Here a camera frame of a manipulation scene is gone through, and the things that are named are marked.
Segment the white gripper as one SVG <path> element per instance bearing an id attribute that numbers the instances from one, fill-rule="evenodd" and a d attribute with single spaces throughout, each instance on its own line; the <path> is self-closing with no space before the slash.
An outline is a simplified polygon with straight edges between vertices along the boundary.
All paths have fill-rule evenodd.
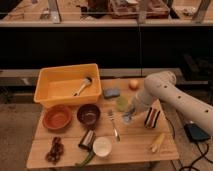
<path id="1" fill-rule="evenodd" d="M 133 117 L 137 114 L 140 114 L 142 112 L 142 103 L 137 99 L 133 99 L 125 112 L 133 114 Z"/>

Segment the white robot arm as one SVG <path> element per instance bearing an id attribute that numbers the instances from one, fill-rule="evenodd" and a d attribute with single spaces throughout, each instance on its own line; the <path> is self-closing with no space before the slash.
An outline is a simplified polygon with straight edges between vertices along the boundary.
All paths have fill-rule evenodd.
<path id="1" fill-rule="evenodd" d="M 176 76 L 171 71 L 148 75 L 143 88 L 132 98 L 123 119 L 130 122 L 134 115 L 147 111 L 155 100 L 160 99 L 180 111 L 186 118 L 213 136 L 213 106 L 179 90 Z"/>

